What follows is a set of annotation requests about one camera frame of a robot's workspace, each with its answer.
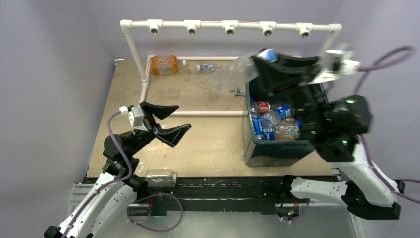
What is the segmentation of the clear crushed bottle back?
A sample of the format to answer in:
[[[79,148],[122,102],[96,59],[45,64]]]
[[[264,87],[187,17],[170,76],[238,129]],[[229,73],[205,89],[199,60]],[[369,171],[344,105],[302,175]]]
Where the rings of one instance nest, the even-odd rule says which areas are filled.
[[[219,64],[207,64],[207,63],[198,64],[196,67],[198,72],[206,72],[206,73],[213,73],[220,70],[221,68],[222,66]]]

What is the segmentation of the white PVC pipe frame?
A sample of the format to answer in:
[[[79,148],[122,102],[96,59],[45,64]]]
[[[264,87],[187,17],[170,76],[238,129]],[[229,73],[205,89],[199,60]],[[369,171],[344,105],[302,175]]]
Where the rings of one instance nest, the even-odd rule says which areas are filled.
[[[190,35],[195,35],[197,30],[201,28],[217,28],[223,29],[228,36],[235,33],[237,29],[256,29],[261,30],[265,36],[271,36],[275,30],[293,30],[299,33],[299,36],[306,38],[313,31],[324,31],[329,34],[328,39],[324,43],[321,56],[325,54],[326,50],[332,45],[335,38],[337,38],[342,30],[342,25],[338,23],[320,25],[312,23],[279,23],[275,21],[260,21],[260,22],[246,22],[238,20],[222,20],[222,21],[201,21],[201,20],[180,20],[168,21],[162,19],[148,19],[148,20],[130,20],[123,19],[119,23],[123,34],[127,40],[129,49],[135,61],[135,65],[141,78],[141,93],[139,103],[145,101],[147,90],[150,81],[151,72],[151,57],[147,57],[146,67],[142,66],[138,51],[132,37],[132,29],[134,28],[148,28],[149,32],[157,35],[161,29],[164,28],[184,28]]]

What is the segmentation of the clear bottle blue label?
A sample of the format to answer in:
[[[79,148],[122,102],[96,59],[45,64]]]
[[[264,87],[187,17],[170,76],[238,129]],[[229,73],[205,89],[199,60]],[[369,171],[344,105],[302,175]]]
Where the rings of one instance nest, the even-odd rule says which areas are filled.
[[[292,117],[295,109],[289,105],[282,105],[261,115],[260,122],[264,129],[274,128],[282,121]]]

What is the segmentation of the clear crushed bottle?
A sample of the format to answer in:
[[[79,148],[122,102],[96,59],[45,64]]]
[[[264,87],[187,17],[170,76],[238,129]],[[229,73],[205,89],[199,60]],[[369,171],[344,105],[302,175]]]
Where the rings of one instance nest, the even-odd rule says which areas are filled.
[[[176,185],[177,172],[170,169],[152,169],[145,172],[148,187],[173,187]]]
[[[207,63],[198,64],[196,67],[198,72],[206,72],[206,73],[213,73],[220,70],[221,68],[222,66],[219,64],[207,64]]]

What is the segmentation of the large orange label crushed bottle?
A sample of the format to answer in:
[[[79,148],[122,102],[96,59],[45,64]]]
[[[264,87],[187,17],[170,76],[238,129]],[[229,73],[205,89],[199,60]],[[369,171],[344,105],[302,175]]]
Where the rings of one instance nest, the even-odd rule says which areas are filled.
[[[274,139],[277,141],[295,141],[300,137],[301,122],[287,118],[274,128]]]

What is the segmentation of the black table front rail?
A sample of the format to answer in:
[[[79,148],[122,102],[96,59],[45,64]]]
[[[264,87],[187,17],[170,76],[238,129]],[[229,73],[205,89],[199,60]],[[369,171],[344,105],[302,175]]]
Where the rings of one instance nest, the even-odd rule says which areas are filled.
[[[183,212],[258,212],[275,215],[286,205],[303,205],[282,189],[284,176],[179,177],[173,187],[142,185],[130,208],[149,209],[153,216],[169,211]]]

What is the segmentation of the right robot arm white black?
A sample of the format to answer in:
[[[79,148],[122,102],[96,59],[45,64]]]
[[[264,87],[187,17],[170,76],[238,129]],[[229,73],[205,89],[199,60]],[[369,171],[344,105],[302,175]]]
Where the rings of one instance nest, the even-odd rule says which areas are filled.
[[[337,78],[344,60],[335,60],[332,70],[322,69],[318,56],[278,54],[273,61],[253,55],[252,60],[259,74],[259,91],[290,103],[302,123],[301,132],[310,136],[309,143],[348,177],[348,181],[327,182],[286,175],[278,188],[279,198],[335,203],[366,220],[399,219],[397,197],[404,193],[405,184],[386,176],[363,145],[363,134],[369,132],[373,119],[366,98],[351,95],[329,102],[318,89],[321,78]]]

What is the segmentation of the clear bottle white cap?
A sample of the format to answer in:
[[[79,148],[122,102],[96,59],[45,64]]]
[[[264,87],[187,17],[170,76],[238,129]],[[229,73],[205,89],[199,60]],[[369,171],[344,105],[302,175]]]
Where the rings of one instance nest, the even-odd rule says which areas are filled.
[[[277,51],[265,49],[258,53],[250,53],[238,57],[229,65],[223,66],[212,73],[207,81],[208,87],[216,93],[234,90],[259,76],[259,72],[252,57],[264,62],[276,62]]]

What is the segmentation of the clear crushed bottle front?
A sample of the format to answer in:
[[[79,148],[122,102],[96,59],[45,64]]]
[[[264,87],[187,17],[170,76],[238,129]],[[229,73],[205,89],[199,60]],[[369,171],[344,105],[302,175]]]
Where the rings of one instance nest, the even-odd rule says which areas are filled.
[[[176,185],[177,172],[170,169],[152,169],[145,172],[148,187],[173,187]]]

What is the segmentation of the clear bottle red cap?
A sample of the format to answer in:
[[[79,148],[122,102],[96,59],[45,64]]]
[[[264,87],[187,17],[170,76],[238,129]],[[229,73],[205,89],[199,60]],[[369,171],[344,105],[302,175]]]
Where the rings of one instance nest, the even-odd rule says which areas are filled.
[[[250,102],[251,106],[251,113],[253,115],[262,115],[274,109],[280,108],[284,102],[277,102],[277,101],[252,101]]]

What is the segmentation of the dark green plastic bin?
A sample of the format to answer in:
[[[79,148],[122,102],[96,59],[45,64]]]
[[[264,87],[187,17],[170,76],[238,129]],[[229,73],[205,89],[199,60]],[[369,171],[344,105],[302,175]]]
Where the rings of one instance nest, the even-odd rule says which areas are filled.
[[[293,107],[285,97],[285,91],[274,94],[260,93],[256,88],[256,79],[246,83],[245,85],[245,115],[242,119],[242,141],[245,152],[245,163],[249,167],[278,167],[290,166],[299,159],[314,151],[309,140],[313,135],[301,132],[300,137],[295,141],[260,141],[254,134],[251,117],[250,102],[252,101],[277,101],[284,102],[283,105]]]

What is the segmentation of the orange label bottle far corner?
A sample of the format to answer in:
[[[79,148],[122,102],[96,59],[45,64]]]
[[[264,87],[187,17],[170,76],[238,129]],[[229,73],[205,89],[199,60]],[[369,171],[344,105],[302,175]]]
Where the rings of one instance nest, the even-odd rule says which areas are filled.
[[[151,57],[151,72],[154,76],[176,74],[181,66],[186,66],[186,61],[180,60],[175,55]]]

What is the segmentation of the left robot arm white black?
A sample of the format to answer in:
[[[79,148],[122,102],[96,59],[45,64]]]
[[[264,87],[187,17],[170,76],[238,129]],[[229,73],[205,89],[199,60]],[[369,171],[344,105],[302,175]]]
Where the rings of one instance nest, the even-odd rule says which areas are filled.
[[[152,198],[148,181],[134,173],[139,159],[134,155],[158,139],[175,147],[191,128],[184,124],[163,129],[156,118],[163,120],[178,105],[155,105],[142,101],[123,106],[107,120],[108,137],[104,140],[106,163],[91,190],[75,210],[58,226],[49,226],[46,238],[99,238],[104,230],[136,202]]]

